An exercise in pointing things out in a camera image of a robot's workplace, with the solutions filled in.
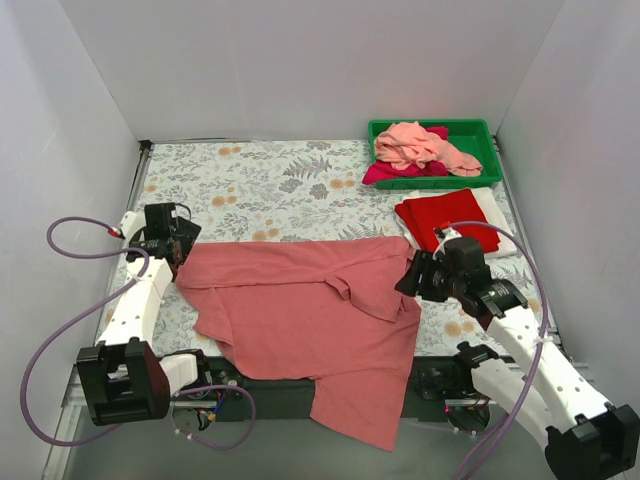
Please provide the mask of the dusty pink t shirt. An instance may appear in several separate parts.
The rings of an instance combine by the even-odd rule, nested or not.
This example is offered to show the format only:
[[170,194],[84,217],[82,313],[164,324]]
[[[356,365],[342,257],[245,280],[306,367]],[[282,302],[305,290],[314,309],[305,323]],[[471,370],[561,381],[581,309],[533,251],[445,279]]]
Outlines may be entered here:
[[[352,241],[199,243],[178,290],[241,373],[312,378],[362,370],[409,373],[421,310],[395,290],[413,251],[398,236]],[[333,429],[390,451],[398,422]]]

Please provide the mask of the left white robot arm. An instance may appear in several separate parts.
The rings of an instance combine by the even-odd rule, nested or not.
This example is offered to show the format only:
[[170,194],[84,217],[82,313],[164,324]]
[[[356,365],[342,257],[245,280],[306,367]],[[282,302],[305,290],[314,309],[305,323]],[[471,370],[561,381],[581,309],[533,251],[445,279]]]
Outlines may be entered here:
[[76,359],[80,383],[97,426],[162,419],[180,391],[205,398],[213,377],[200,350],[159,357],[152,339],[164,295],[185,263],[200,226],[181,203],[128,211],[116,229],[126,240],[127,291],[119,295],[107,327]]

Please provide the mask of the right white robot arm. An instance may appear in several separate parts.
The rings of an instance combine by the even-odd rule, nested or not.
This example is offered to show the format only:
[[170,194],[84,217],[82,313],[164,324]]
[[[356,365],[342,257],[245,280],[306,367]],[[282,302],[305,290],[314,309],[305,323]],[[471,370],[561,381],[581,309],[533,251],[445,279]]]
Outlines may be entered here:
[[396,288],[431,302],[457,300],[518,366],[512,370],[487,345],[462,342],[434,391],[497,403],[508,414],[499,429],[518,422],[558,479],[609,479],[635,466],[638,414],[588,382],[518,288],[492,276],[475,239],[452,235],[433,253],[416,251]]

